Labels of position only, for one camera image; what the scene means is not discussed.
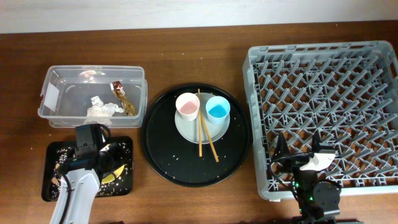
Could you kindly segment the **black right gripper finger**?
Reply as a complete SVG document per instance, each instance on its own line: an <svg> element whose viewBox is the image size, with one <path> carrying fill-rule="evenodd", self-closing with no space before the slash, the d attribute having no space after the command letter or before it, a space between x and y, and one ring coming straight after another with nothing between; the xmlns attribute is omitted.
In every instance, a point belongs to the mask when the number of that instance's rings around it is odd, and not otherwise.
<svg viewBox="0 0 398 224"><path fill-rule="evenodd" d="M316 130L312 136L312 152L313 153L334 153L335 149L329 144L321 142L319 130Z"/></svg>
<svg viewBox="0 0 398 224"><path fill-rule="evenodd" d="M289 147L287 145L287 141L284 137L283 133L279 133L278 138L277 138L277 145L274 151L274 157L285 157L289 156L290 151Z"/></svg>

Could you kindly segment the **yellow bowl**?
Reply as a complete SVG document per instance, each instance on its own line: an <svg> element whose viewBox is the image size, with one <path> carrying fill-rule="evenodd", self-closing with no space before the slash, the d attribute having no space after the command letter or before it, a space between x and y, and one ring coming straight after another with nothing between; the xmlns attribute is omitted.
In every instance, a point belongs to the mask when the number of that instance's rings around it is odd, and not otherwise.
<svg viewBox="0 0 398 224"><path fill-rule="evenodd" d="M107 183L110 183L110 182L116 180L122 174L122 172L124 170L124 167L125 167L125 165L122 165L121 167L117 168L116 170L106 174L103 177L101 183L102 184L107 184Z"/></svg>

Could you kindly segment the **white tissue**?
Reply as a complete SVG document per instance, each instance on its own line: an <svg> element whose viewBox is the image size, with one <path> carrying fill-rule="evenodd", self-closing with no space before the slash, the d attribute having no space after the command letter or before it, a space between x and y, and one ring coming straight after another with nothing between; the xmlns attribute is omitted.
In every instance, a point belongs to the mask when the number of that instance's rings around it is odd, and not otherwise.
<svg viewBox="0 0 398 224"><path fill-rule="evenodd" d="M100 123L110 126L112 124L110 117L113 114L125 113L125 110L115 103L104 104L99 96L92 97L91 104L92 106L87 109L87 118L83 124Z"/></svg>

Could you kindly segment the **gold snack wrapper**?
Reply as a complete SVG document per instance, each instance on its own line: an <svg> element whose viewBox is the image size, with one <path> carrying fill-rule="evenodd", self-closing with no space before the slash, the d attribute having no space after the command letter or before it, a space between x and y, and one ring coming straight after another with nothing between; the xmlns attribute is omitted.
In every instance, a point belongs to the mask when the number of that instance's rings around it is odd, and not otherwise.
<svg viewBox="0 0 398 224"><path fill-rule="evenodd" d="M126 112L127 116L136 116L137 111L132 103L129 102L124 87L120 81L115 81L110 84L111 91L114 93L115 97L118 98Z"/></svg>

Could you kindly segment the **blue cup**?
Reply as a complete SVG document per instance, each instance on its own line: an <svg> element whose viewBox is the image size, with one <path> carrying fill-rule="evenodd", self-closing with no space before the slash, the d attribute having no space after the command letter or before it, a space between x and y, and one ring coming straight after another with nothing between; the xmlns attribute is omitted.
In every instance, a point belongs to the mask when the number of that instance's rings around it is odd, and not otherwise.
<svg viewBox="0 0 398 224"><path fill-rule="evenodd" d="M205 109L210 123L221 124L229 115L231 106L226 98L213 96L206 102Z"/></svg>

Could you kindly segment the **pink cup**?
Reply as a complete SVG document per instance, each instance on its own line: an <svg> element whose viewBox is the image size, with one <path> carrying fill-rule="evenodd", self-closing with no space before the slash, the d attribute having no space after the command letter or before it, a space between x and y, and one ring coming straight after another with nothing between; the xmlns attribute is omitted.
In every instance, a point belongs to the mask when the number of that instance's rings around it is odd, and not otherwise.
<svg viewBox="0 0 398 224"><path fill-rule="evenodd" d="M175 107L184 120L193 121L198 116L200 99L194 93L183 93L177 98Z"/></svg>

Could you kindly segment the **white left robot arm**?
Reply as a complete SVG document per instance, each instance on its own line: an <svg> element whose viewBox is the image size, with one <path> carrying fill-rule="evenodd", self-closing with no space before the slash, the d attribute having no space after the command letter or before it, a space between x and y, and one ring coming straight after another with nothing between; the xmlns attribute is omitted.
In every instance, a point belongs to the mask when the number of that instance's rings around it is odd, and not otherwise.
<svg viewBox="0 0 398 224"><path fill-rule="evenodd" d="M123 164L123 150L110 143L111 132L104 124L75 128L76 147L56 169L60 193L51 223L88 223L101 182Z"/></svg>

